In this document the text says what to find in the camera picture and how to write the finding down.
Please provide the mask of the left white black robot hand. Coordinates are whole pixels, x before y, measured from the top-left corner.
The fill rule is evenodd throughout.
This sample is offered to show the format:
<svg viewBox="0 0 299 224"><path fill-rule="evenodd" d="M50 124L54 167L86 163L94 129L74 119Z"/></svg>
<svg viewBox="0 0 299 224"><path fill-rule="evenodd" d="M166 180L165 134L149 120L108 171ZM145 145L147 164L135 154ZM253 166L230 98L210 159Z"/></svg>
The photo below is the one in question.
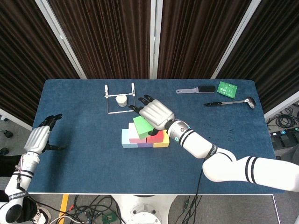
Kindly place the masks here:
<svg viewBox="0 0 299 224"><path fill-rule="evenodd" d="M62 118L62 114L50 115L45 118L40 125L32 130L25 144L26 152L42 154L45 151L62 151L66 148L49 144L50 133L57 120Z"/></svg>

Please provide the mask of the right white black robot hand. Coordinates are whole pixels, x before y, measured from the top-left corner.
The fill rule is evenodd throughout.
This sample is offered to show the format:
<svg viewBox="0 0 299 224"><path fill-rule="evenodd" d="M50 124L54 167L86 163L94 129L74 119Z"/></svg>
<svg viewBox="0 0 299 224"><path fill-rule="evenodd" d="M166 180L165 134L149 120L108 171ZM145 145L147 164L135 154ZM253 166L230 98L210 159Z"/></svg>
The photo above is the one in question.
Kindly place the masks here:
<svg viewBox="0 0 299 224"><path fill-rule="evenodd" d="M142 116L151 124L153 130L149 131L148 135L155 136L158 131L162 131L166 128L168 122L172 122L175 119L174 113L168 107L150 95L146 94L143 98L139 98L138 100L144 104L143 107L129 105L128 108Z"/></svg>

